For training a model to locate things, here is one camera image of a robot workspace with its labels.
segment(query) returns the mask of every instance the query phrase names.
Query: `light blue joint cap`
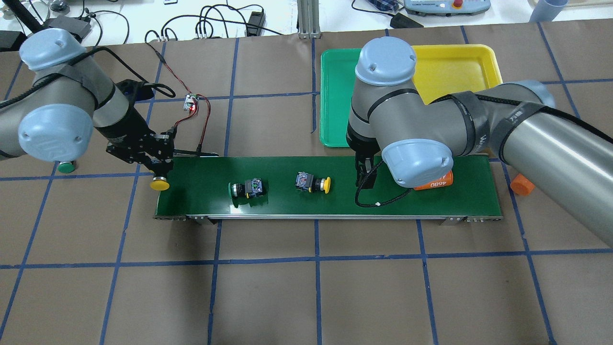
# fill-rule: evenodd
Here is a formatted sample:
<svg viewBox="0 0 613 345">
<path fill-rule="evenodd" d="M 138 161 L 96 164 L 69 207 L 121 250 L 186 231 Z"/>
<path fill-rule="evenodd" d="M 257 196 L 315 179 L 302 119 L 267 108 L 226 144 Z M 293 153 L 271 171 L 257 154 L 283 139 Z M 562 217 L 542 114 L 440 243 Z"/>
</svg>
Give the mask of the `light blue joint cap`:
<svg viewBox="0 0 613 345">
<path fill-rule="evenodd" d="M 21 120 L 19 144 L 43 161 L 74 161 L 87 150 L 93 129 L 85 110 L 70 104 L 49 104 Z"/>
<path fill-rule="evenodd" d="M 85 53 L 84 46 L 72 35 L 58 28 L 33 34 L 19 48 L 19 55 L 32 71 L 40 71 Z"/>
<path fill-rule="evenodd" d="M 394 181 L 414 188 L 443 177 L 454 166 L 451 150 L 438 141 L 406 139 L 389 144 L 381 152 Z"/>
<path fill-rule="evenodd" d="M 415 74 L 417 55 L 405 41 L 380 37 L 364 45 L 356 65 L 356 77 L 374 86 L 393 86 Z"/>
<path fill-rule="evenodd" d="M 541 100 L 541 103 L 550 108 L 555 108 L 554 96 L 547 90 L 547 87 L 536 80 L 520 80 L 518 82 L 510 82 L 505 84 L 521 85 L 527 89 L 530 89 Z"/>
</svg>

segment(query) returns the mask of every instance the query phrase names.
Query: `robotic arm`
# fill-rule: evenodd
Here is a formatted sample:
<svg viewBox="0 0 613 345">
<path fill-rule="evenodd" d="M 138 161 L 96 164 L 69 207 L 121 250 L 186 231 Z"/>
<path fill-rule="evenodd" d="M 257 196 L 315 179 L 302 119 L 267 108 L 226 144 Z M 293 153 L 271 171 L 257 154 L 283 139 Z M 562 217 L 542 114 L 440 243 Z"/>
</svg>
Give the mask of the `robotic arm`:
<svg viewBox="0 0 613 345">
<path fill-rule="evenodd" d="M 415 64 L 413 48 L 394 37 L 362 49 L 347 128 L 359 181 L 374 176 L 381 149 L 396 183 L 413 188 L 445 175 L 454 156 L 489 146 L 613 247 L 613 139 L 555 110 L 553 96 L 534 80 L 426 106 L 411 80 Z M 360 184 L 372 188 L 374 181 Z"/>
<path fill-rule="evenodd" d="M 0 160 L 28 153 L 44 161 L 73 161 L 85 153 L 96 128 L 109 140 L 108 153 L 144 164 L 154 172 L 152 188 L 168 188 L 175 130 L 156 134 L 134 109 L 136 101 L 153 97 L 156 85 L 133 80 L 115 85 L 63 29 L 35 33 L 20 55 L 36 77 L 30 91 L 0 103 Z"/>
</svg>

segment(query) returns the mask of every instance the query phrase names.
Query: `green cap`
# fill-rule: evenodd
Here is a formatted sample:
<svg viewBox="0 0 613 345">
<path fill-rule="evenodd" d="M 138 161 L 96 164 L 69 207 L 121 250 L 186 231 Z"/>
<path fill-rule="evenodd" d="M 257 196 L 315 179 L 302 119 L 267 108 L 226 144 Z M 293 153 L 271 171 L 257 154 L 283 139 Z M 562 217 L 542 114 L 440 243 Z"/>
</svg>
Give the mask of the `green cap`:
<svg viewBox="0 0 613 345">
<path fill-rule="evenodd" d="M 58 171 L 63 174 L 70 174 L 75 171 L 75 165 L 70 161 L 63 161 L 58 165 Z"/>
</svg>

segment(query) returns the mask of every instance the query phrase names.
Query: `metal bracket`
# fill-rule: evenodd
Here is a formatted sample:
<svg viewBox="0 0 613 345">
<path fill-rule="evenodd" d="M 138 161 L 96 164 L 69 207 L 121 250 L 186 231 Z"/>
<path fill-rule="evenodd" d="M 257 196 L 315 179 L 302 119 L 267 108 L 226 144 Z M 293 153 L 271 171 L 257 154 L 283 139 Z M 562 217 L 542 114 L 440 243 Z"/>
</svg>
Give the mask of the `metal bracket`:
<svg viewBox="0 0 613 345">
<path fill-rule="evenodd" d="M 321 37 L 318 0 L 298 0 L 298 37 L 301 39 Z"/>
</svg>

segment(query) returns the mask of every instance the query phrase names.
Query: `plastic tray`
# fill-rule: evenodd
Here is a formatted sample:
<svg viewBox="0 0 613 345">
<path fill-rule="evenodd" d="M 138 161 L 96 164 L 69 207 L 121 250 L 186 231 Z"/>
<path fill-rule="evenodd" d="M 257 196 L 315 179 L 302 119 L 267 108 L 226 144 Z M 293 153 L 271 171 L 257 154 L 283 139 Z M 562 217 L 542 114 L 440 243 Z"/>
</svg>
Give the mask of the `plastic tray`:
<svg viewBox="0 0 613 345">
<path fill-rule="evenodd" d="M 481 91 L 502 83 L 494 51 L 481 44 L 414 45 L 413 81 L 424 103 L 448 93 Z M 331 49 L 321 55 L 321 142 L 347 147 L 345 132 L 360 49 Z"/>
</svg>

